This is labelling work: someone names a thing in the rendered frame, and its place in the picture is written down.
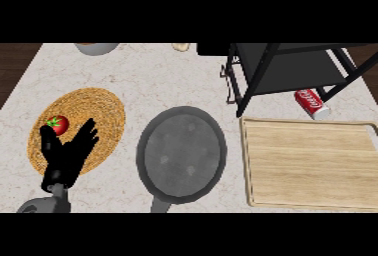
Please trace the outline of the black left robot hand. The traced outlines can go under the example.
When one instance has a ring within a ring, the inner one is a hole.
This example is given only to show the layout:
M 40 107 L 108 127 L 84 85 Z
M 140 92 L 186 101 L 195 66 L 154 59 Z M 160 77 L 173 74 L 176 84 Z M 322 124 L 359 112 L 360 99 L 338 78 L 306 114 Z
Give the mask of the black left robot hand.
M 47 193 L 52 192 L 50 187 L 55 184 L 62 184 L 65 189 L 73 187 L 99 141 L 96 134 L 93 119 L 86 121 L 73 140 L 67 143 L 61 142 L 50 126 L 44 125 L 40 128 L 41 153 L 47 161 L 41 189 Z

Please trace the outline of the black tiered shelf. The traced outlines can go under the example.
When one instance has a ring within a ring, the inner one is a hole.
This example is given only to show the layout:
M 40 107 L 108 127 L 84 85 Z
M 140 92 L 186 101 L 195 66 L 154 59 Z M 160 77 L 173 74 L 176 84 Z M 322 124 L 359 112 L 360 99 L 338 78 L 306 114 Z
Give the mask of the black tiered shelf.
M 315 89 L 324 102 L 378 63 L 356 67 L 343 49 L 363 43 L 232 43 L 220 76 L 230 80 L 241 117 L 253 96 Z

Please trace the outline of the red tomato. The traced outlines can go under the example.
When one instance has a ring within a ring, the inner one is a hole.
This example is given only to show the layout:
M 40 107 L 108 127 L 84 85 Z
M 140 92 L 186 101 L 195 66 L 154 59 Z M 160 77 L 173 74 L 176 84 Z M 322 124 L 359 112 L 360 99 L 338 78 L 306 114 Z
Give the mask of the red tomato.
M 70 128 L 68 118 L 56 115 L 46 120 L 46 125 L 52 127 L 56 135 L 61 136 Z

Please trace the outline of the round woven straw placemat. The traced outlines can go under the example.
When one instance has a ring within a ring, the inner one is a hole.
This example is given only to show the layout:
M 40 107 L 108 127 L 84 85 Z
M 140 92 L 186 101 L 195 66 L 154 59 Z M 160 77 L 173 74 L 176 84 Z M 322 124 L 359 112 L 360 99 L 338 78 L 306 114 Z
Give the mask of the round woven straw placemat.
M 53 116 L 68 119 L 68 130 L 61 142 L 71 141 L 87 119 L 95 120 L 99 141 L 84 162 L 80 174 L 90 172 L 106 160 L 124 133 L 126 111 L 117 95 L 104 88 L 83 88 L 59 97 L 41 112 L 30 131 L 27 155 L 33 168 L 44 174 L 47 161 L 41 154 L 40 127 Z

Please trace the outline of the grey frying pan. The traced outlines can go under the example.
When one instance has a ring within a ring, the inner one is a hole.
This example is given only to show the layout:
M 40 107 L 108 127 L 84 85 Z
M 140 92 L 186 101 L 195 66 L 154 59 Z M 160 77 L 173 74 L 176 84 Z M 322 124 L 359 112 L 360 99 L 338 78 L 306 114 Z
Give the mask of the grey frying pan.
M 217 184 L 226 165 L 225 134 L 211 115 L 197 107 L 163 111 L 139 139 L 136 165 L 154 195 L 151 212 L 195 202 Z

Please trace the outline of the grey bowl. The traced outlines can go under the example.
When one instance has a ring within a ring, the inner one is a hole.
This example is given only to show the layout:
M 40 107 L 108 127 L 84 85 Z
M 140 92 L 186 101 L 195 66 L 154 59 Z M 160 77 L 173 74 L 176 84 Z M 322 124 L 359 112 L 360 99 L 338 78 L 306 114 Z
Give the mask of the grey bowl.
M 118 46 L 118 43 L 75 43 L 78 51 L 89 56 L 108 54 Z

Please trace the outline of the black appliance block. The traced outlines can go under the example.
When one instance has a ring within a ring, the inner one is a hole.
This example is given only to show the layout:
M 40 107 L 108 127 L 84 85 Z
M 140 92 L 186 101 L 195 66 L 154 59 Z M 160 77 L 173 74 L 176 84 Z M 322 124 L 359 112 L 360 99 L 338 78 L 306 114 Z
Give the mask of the black appliance block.
M 229 48 L 229 43 L 198 43 L 197 53 L 199 56 L 228 56 Z

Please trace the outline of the pale wooden cutting board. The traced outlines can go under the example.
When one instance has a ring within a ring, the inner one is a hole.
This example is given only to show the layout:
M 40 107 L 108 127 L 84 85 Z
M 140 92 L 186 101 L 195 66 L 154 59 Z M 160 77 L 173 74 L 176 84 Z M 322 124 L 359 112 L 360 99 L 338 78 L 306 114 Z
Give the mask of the pale wooden cutting board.
M 254 207 L 378 212 L 378 123 L 239 119 Z

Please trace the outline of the red soda can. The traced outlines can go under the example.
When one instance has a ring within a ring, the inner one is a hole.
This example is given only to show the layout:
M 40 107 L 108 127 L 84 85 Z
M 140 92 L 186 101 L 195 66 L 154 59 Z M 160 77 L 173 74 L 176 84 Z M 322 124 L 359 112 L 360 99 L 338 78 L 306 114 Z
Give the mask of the red soda can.
M 324 120 L 328 117 L 331 109 L 310 89 L 297 90 L 294 98 L 313 120 Z

